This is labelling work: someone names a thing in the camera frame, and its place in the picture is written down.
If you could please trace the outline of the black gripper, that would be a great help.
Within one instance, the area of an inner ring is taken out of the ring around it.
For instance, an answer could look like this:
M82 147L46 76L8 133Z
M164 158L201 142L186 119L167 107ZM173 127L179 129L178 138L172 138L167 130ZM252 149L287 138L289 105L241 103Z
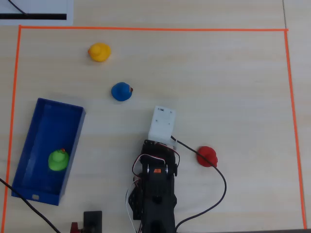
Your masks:
M172 148L151 140L144 140L143 153L163 158L174 158L175 152Z

